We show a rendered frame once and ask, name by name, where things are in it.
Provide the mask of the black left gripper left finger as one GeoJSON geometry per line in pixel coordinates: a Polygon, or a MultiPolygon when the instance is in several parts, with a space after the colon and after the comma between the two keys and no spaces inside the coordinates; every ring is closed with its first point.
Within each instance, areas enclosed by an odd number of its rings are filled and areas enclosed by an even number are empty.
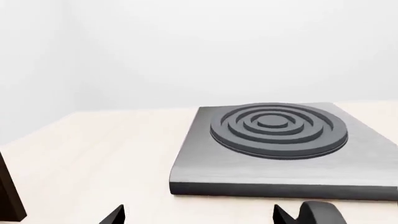
{"type": "Polygon", "coordinates": [[[120,205],[113,210],[106,218],[104,218],[99,224],[124,224],[125,222],[125,210],[124,205],[120,205]]]}

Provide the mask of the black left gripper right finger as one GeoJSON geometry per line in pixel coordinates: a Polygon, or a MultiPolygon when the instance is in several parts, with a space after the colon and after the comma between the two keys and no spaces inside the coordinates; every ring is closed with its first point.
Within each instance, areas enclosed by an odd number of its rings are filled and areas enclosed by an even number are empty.
{"type": "Polygon", "coordinates": [[[278,205],[274,205],[273,222],[274,224],[296,224],[296,220],[278,205]]]}

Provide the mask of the grey stove hotplate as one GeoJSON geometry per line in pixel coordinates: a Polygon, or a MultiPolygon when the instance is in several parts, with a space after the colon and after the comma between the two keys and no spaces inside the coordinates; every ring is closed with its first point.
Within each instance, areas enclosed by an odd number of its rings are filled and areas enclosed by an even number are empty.
{"type": "Polygon", "coordinates": [[[198,109],[173,195],[398,201],[398,145],[333,103],[198,109]]]}

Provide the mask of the dark brown wooden block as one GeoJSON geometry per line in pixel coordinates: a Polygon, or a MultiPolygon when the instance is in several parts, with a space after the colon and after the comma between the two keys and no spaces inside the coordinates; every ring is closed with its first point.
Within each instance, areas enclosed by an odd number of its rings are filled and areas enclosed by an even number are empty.
{"type": "Polygon", "coordinates": [[[21,198],[0,153],[0,222],[21,222],[26,216],[21,198]]]}

